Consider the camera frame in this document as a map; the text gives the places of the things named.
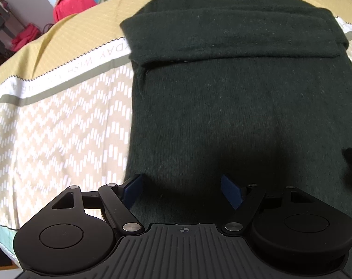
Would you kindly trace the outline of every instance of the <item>metal screw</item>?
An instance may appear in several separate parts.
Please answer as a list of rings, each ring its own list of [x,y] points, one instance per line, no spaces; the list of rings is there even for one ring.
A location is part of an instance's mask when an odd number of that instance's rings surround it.
[[[227,223],[225,225],[225,229],[232,232],[238,232],[243,229],[243,225],[240,223]]]
[[[123,230],[127,232],[136,232],[139,229],[141,229],[141,225],[139,225],[138,223],[126,223],[123,226]]]

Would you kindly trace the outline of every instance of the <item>red fabric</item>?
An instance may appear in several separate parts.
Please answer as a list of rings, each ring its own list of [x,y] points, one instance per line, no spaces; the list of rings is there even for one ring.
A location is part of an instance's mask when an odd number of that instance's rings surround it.
[[[12,40],[12,51],[19,51],[23,46],[31,41],[34,41],[40,37],[40,30],[34,24],[28,24],[26,28],[21,31],[13,40]]]
[[[96,5],[95,0],[60,0],[53,9],[55,23],[75,13],[81,13]]]

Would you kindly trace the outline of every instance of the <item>ribbed black surface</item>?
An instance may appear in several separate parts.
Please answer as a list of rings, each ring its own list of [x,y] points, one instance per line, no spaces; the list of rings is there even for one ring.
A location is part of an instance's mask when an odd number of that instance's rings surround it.
[[[141,236],[122,239],[105,262],[61,279],[297,279],[261,262],[240,237],[226,237],[215,225],[153,225]],[[32,272],[18,279],[56,279]],[[307,279],[347,279],[335,272]]]

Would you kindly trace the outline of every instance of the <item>dark green sweater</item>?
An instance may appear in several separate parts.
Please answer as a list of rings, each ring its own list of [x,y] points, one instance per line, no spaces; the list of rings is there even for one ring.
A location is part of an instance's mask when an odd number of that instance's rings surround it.
[[[121,28],[135,71],[126,174],[150,178],[132,209],[143,224],[224,221],[223,173],[296,185],[352,217],[352,66],[330,11],[153,0]]]

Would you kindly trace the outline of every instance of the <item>beige patterned fabric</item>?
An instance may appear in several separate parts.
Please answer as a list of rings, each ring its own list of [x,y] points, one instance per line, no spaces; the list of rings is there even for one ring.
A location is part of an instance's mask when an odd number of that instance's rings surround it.
[[[148,1],[70,16],[1,66],[0,244],[15,261],[9,232],[67,186],[123,181],[133,72],[119,23]],[[352,0],[305,1],[352,23]]]

